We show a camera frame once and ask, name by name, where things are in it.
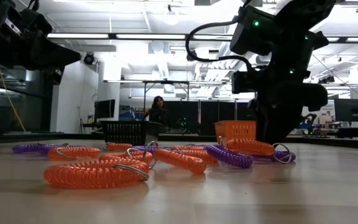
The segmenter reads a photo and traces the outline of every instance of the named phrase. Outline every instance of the table surface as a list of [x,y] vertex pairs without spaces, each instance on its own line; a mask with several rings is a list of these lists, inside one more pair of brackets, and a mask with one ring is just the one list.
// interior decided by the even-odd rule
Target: table surface
[[3,224],[358,223],[358,149],[287,144],[296,163],[255,162],[245,170],[221,164],[204,175],[158,163],[146,182],[72,190],[50,187],[42,177],[46,167],[67,162],[15,155],[12,146],[0,144]]

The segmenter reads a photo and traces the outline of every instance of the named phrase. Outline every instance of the black plastic crate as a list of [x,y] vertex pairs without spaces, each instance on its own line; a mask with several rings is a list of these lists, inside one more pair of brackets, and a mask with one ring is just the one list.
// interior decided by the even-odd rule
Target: black plastic crate
[[150,121],[101,121],[104,141],[143,146],[156,141],[164,126]]

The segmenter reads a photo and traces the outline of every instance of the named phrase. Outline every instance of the coiled keychain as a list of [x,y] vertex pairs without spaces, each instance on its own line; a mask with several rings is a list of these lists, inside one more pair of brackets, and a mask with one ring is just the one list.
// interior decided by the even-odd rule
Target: coiled keychain
[[241,152],[250,156],[272,156],[274,153],[274,147],[272,145],[248,139],[228,140],[227,148],[230,151]]
[[92,147],[57,147],[49,150],[50,159],[98,158],[100,150]]
[[220,145],[207,146],[206,151],[217,160],[223,161],[235,167],[249,168],[252,165],[252,158],[232,152]]
[[[277,146],[283,146],[287,152],[275,151]],[[252,157],[270,159],[272,161],[278,161],[283,164],[287,164],[296,159],[295,154],[290,152],[290,150],[281,143],[269,145],[267,143],[254,140],[232,139],[227,142],[227,148],[230,151],[244,153]]]
[[111,160],[50,166],[44,179],[52,186],[74,189],[105,189],[149,179],[149,165],[134,159]]
[[150,164],[150,162],[153,159],[153,155],[147,152],[144,158],[143,154],[144,153],[140,150],[129,148],[127,152],[112,152],[112,153],[104,154],[100,156],[99,160],[110,160],[110,159],[114,159],[115,157],[121,157],[121,158],[135,159],[137,161],[142,161],[147,164]]
[[198,150],[202,151],[205,150],[204,146],[197,146],[197,145],[187,145],[187,146],[173,146],[172,149],[179,149],[179,150]]
[[[134,149],[138,149],[140,151],[145,151],[147,147],[147,152],[153,154],[154,153],[154,149],[156,149],[156,146],[134,146]],[[166,149],[166,150],[171,150],[171,147],[158,147],[160,149]]]
[[41,143],[23,144],[23,145],[13,146],[12,151],[16,154],[22,154],[25,152],[39,152],[41,154],[44,154],[44,151],[49,151],[51,148],[65,147],[65,146],[68,146],[68,143],[64,143],[64,144],[41,144]]
[[182,169],[187,169],[195,174],[202,174],[206,169],[206,163],[202,159],[160,149],[158,148],[158,143],[155,141],[148,143],[144,153],[147,152],[148,147],[152,144],[157,147],[153,153],[153,157],[156,161],[162,161]]
[[115,151],[127,151],[127,149],[131,148],[131,144],[126,143],[113,143],[113,142],[107,142],[104,146],[107,150],[115,150]]
[[186,156],[193,156],[193,157],[197,157],[202,159],[205,163],[207,164],[215,164],[218,162],[217,159],[213,158],[212,156],[210,156],[205,149],[203,150],[192,150],[192,149],[187,149],[187,150],[181,150],[177,147],[173,147],[172,149],[173,152],[177,151],[179,154],[183,154]]

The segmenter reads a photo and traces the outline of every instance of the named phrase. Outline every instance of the person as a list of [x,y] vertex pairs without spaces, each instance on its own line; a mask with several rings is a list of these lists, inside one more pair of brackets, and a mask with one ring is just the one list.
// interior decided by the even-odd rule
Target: person
[[165,102],[161,96],[156,96],[153,100],[152,108],[146,113],[149,121],[157,122],[169,127],[168,110],[165,109]]

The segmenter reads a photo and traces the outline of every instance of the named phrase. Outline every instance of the orange plastic crate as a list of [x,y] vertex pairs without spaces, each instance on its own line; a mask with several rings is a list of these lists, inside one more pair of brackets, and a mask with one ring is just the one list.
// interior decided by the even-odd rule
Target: orange plastic crate
[[216,140],[222,137],[226,145],[231,139],[256,139],[255,121],[220,121],[215,123]]

